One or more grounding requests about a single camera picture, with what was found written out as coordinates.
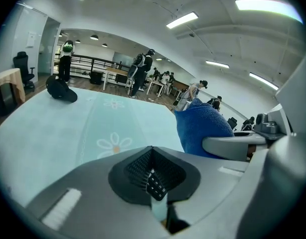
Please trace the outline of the black cap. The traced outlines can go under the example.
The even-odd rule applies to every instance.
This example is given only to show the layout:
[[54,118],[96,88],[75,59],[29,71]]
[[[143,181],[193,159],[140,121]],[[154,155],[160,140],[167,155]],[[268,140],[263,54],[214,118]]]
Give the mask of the black cap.
[[46,80],[46,89],[47,92],[56,100],[74,103],[78,99],[77,94],[57,75],[48,77]]

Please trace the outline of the wooden top desk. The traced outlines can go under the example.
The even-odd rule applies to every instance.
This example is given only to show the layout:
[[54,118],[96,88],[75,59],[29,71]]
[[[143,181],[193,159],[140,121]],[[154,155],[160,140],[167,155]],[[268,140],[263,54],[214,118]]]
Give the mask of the wooden top desk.
[[[103,91],[106,88],[106,85],[109,84],[115,84],[118,86],[127,86],[128,78],[127,78],[128,73],[126,71],[123,71],[121,69],[117,68],[112,68],[112,67],[107,67],[105,72],[104,72],[104,82],[103,82]],[[117,81],[117,76],[124,76],[126,77],[126,82],[118,82]]]

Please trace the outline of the light blue floral tablecloth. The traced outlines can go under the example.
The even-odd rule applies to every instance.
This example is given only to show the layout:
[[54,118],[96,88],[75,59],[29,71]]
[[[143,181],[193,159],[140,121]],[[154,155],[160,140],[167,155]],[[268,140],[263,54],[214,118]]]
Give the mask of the light blue floral tablecloth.
[[139,147],[182,151],[164,105],[75,89],[74,103],[42,91],[0,125],[0,183],[21,206],[86,162]]

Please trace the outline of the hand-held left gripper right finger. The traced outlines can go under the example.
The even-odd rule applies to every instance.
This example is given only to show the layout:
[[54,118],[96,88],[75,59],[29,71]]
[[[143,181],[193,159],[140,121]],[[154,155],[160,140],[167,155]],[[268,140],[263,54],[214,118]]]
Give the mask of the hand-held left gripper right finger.
[[214,159],[162,148],[168,154],[195,166],[200,183],[187,200],[171,202],[168,192],[161,201],[153,199],[153,215],[168,233],[178,233],[210,214],[233,190],[247,170],[248,162]]

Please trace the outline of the black cabinet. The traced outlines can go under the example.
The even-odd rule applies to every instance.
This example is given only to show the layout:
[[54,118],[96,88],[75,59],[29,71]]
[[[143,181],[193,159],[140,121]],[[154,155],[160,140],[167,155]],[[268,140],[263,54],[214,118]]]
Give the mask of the black cabinet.
[[90,74],[90,83],[94,85],[101,85],[103,82],[103,72],[92,71]]

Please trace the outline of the black metal railing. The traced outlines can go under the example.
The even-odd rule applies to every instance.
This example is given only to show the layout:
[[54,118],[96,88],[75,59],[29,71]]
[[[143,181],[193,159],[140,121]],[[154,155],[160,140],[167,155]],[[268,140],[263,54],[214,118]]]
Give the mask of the black metal railing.
[[70,64],[70,76],[91,78],[91,73],[97,71],[105,74],[107,68],[115,68],[127,72],[130,66],[105,59],[94,58],[84,55],[72,55]]

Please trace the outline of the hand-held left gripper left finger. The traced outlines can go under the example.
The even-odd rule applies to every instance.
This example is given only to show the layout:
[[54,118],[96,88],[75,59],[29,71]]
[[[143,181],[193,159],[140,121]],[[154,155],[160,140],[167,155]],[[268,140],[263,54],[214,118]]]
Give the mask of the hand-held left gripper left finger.
[[81,197],[68,213],[51,239],[162,239],[168,236],[165,227],[153,216],[149,206],[125,202],[112,190],[108,175],[112,167],[141,151],[129,150],[106,158],[84,163],[37,194],[26,209],[39,221],[55,210],[64,214],[72,197],[63,198],[69,189],[78,190]]

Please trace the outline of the blue cloth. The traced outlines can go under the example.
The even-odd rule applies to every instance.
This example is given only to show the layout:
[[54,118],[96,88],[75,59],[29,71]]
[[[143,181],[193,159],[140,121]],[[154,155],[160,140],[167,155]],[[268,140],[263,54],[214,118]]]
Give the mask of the blue cloth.
[[176,128],[185,153],[202,157],[219,157],[205,151],[202,141],[206,137],[233,137],[225,118],[210,104],[195,98],[184,111],[175,111]]

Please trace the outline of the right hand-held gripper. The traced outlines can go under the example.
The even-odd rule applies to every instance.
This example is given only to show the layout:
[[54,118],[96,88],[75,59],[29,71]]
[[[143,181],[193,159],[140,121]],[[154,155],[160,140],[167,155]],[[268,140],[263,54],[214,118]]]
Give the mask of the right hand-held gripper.
[[306,54],[275,97],[279,104],[257,115],[254,132],[236,131],[233,137],[206,137],[202,141],[203,149],[224,159],[246,161],[249,146],[265,145],[265,138],[277,140],[284,135],[306,138]]

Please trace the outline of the white desk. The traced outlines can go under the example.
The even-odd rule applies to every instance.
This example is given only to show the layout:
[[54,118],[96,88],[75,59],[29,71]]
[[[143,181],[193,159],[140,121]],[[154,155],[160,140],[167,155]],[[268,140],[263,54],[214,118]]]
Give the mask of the white desk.
[[150,92],[150,90],[151,90],[153,85],[157,85],[157,86],[161,86],[161,89],[158,91],[158,95],[157,95],[158,97],[160,97],[162,92],[163,92],[163,90],[164,90],[164,88],[166,87],[166,84],[164,85],[164,84],[162,84],[159,81],[153,80],[152,78],[146,78],[146,80],[149,82],[149,86],[148,86],[148,89],[146,91],[146,95],[149,94],[149,92]]

